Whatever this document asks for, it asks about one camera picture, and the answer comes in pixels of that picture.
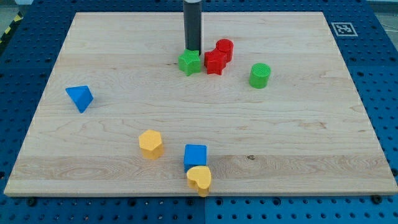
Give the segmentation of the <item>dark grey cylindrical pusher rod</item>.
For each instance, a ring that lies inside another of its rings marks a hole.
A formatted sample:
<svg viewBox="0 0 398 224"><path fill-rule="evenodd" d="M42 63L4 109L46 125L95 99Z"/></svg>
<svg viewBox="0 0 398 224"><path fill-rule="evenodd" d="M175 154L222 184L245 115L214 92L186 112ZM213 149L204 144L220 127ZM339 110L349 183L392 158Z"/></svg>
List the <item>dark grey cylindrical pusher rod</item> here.
<svg viewBox="0 0 398 224"><path fill-rule="evenodd" d="M201 55L201 0L183 0L185 48Z"/></svg>

